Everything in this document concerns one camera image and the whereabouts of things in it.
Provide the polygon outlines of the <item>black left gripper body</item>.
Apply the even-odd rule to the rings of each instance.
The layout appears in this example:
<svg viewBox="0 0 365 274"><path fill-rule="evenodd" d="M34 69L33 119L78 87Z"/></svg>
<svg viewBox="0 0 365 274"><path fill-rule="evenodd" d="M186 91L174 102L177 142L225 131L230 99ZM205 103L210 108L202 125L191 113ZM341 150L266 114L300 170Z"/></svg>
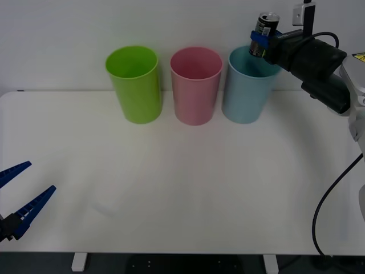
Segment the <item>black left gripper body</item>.
<svg viewBox="0 0 365 274"><path fill-rule="evenodd" d="M11 213L6 218L1 216L1 241L13 239L13 232L15 230L15 215Z"/></svg>

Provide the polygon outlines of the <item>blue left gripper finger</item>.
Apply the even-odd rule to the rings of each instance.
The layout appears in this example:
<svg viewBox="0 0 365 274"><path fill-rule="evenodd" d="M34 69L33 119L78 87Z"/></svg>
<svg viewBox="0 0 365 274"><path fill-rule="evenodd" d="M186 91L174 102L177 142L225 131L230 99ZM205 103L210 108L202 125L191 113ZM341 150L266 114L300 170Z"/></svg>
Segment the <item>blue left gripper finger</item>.
<svg viewBox="0 0 365 274"><path fill-rule="evenodd" d="M17 164L16 166L10 167L6 170L0 172L0 188L5 186L11 180L13 180L16 176L18 176L21 172L31 166L30 161L23 162L21 164Z"/></svg>
<svg viewBox="0 0 365 274"><path fill-rule="evenodd" d="M15 213L9 215L10 232L8 233L8 240L12 240L13 238L15 240L19 240L25 234L25 232L30 228L33 220L36 218L38 213L40 213L55 191L56 187L51 185L32 201L24 205Z"/></svg>

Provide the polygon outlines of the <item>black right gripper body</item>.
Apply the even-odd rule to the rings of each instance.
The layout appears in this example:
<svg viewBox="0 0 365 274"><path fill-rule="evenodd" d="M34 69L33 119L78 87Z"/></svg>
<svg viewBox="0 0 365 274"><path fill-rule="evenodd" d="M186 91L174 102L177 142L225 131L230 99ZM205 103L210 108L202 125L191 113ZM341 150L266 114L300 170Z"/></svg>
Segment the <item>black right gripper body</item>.
<svg viewBox="0 0 365 274"><path fill-rule="evenodd" d="M282 69L290 71L293 52L302 39L303 30L301 29L269 37L264 60L271 65L278 65Z"/></svg>

